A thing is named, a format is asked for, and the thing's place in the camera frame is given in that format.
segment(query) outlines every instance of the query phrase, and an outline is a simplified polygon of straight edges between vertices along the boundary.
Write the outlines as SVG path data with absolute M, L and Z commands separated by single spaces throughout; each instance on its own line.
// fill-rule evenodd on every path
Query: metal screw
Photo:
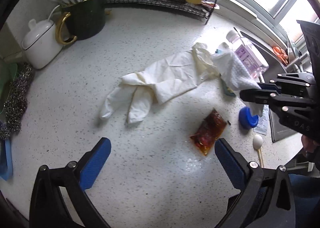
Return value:
M 280 169 L 282 172 L 285 172 L 285 171 L 287 170 L 286 167 L 285 167 L 285 166 L 282 166 L 282 165 L 279 166 L 279 169 Z
M 74 168 L 76 165 L 77 165 L 77 162 L 76 162 L 76 161 L 70 161 L 70 162 L 68 163 L 68 167 L 70 167 L 70 168 Z
M 47 170 L 47 165 L 42 165 L 40 168 L 39 168 L 39 170 L 40 171 L 45 171 L 45 170 Z
M 253 169 L 256 169 L 256 168 L 258 167 L 258 163 L 255 162 L 255 161 L 251 161 L 251 162 L 249 163 L 249 165 L 250 165 L 250 167 L 252 167 Z

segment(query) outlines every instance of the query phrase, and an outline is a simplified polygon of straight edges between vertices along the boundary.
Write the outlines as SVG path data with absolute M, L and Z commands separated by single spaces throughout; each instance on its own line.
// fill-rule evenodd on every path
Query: bottle label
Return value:
M 259 65 L 255 62 L 255 60 L 252 58 L 251 53 L 247 50 L 247 48 L 243 45 L 240 45 L 239 48 L 235 51 L 238 58 L 241 60 L 241 62 L 244 64 L 246 69 L 249 71 L 249 74 L 254 72 Z
M 262 116 L 259 116 L 258 124 L 253 128 L 254 132 L 267 135 L 269 125 L 269 106 L 264 105 Z

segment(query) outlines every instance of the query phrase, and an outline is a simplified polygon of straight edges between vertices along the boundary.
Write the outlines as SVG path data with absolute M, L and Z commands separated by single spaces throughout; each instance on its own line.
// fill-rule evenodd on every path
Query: speckled white countertop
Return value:
M 22 129 L 12 138 L 13 177 L 0 180 L 4 196 L 28 216 L 41 165 L 63 167 L 108 137 L 111 155 L 87 194 L 109 225 L 215 226 L 237 190 L 214 150 L 203 157 L 189 136 L 215 107 L 231 123 L 222 137 L 248 161 L 259 162 L 252 147 L 254 133 L 239 128 L 243 103 L 225 96 L 220 80 L 206 81 L 162 106 L 153 105 L 145 121 L 135 126 L 126 124 L 127 107 L 106 123 L 98 120 L 98 112 L 119 77 L 189 50 L 198 39 L 214 49 L 233 26 L 215 14 L 205 26 L 166 12 L 113 9 L 98 35 L 76 42 L 36 73 Z M 302 148 L 300 136 L 273 144 L 269 126 L 262 147 L 265 167 L 287 163 Z

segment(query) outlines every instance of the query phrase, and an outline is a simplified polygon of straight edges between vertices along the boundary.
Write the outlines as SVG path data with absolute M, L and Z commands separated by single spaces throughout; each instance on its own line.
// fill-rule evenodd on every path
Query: stainless steel sink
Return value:
M 278 59 L 276 59 L 275 55 L 268 48 L 244 32 L 241 33 L 255 45 L 269 64 L 269 69 L 262 75 L 264 80 L 260 79 L 261 82 L 269 83 L 271 79 L 275 79 L 277 77 L 277 74 L 287 73 L 285 67 L 278 61 Z M 279 117 L 271 110 L 269 111 L 269 117 L 273 142 L 279 141 L 296 133 L 288 127 L 281 125 L 279 123 Z

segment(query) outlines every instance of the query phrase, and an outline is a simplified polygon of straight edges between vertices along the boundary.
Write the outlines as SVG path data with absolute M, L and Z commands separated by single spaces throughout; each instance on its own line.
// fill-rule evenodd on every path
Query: red sauce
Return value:
M 213 109 L 202 121 L 198 131 L 190 138 L 203 155 L 207 156 L 214 142 L 220 137 L 226 126 L 226 121 Z

